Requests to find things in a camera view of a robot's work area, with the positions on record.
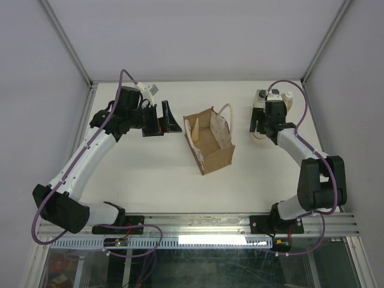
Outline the clear square bottle dark cap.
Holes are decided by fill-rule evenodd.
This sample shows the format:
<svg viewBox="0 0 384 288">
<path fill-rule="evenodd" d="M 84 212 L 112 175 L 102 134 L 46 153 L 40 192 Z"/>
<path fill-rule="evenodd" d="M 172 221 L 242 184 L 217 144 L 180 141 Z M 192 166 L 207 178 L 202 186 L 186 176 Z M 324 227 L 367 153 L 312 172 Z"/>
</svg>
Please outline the clear square bottle dark cap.
<svg viewBox="0 0 384 288">
<path fill-rule="evenodd" d="M 265 108 L 266 90 L 258 89 L 255 93 L 252 108 L 264 109 Z"/>
</svg>

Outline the white cream jar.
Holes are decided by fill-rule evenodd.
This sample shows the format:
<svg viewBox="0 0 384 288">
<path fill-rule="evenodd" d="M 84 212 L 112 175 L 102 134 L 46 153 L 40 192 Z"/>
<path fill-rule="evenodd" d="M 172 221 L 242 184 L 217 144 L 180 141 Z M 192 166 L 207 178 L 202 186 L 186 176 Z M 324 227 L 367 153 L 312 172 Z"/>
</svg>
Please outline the white cream jar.
<svg viewBox="0 0 384 288">
<path fill-rule="evenodd" d="M 250 139 L 253 143 L 257 145 L 264 145 L 268 141 L 268 138 L 264 134 L 260 134 L 258 132 L 251 132 Z"/>
</svg>

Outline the clear bottle white cap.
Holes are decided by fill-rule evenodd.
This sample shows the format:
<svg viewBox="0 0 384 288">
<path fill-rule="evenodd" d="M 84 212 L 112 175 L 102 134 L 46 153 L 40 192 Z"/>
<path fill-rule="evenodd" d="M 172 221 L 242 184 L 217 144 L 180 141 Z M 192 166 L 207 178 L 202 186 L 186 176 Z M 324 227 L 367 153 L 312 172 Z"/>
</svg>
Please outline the clear bottle white cap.
<svg viewBox="0 0 384 288">
<path fill-rule="evenodd" d="M 291 91 L 287 91 L 285 93 L 282 93 L 281 97 L 286 105 L 287 113 L 289 113 L 293 106 L 293 93 Z"/>
</svg>

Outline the beige sachet packet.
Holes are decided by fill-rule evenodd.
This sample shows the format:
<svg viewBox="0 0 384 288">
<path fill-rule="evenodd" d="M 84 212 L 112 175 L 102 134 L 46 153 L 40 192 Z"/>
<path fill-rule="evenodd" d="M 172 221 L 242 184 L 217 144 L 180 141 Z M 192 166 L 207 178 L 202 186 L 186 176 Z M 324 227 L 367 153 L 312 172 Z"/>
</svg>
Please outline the beige sachet packet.
<svg viewBox="0 0 384 288">
<path fill-rule="evenodd" d="M 191 139 L 193 143 L 199 141 L 199 118 L 197 117 L 194 123 L 193 128 L 191 129 Z"/>
</svg>

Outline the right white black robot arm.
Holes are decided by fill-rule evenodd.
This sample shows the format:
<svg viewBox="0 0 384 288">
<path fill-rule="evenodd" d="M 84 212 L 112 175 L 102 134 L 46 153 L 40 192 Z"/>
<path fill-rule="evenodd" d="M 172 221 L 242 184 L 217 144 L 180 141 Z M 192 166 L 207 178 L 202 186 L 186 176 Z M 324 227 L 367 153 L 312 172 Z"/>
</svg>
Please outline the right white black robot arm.
<svg viewBox="0 0 384 288">
<path fill-rule="evenodd" d="M 250 132 L 266 136 L 300 168 L 296 194 L 273 204 L 269 215 L 256 220 L 256 228 L 265 234 L 286 233 L 299 218 L 311 214 L 331 215 L 347 200 L 344 160 L 317 151 L 286 116 L 282 100 L 266 101 L 251 114 Z"/>
</svg>

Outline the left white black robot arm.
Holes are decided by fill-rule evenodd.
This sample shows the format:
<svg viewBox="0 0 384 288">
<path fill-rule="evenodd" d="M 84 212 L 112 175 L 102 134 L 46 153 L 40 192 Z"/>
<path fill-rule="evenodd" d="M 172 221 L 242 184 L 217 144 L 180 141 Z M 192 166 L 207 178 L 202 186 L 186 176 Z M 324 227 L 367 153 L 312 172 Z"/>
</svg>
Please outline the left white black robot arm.
<svg viewBox="0 0 384 288">
<path fill-rule="evenodd" d="M 152 91 L 141 83 L 118 88 L 115 99 L 93 116 L 83 143 L 64 168 L 47 185 L 34 188 L 38 216 L 70 233 L 87 225 L 123 231 L 124 208 L 111 202 L 82 203 L 82 193 L 102 159 L 130 130 L 141 130 L 144 137 L 182 131 L 168 101 L 163 100 L 161 108 L 163 115 L 158 117 Z"/>
</svg>

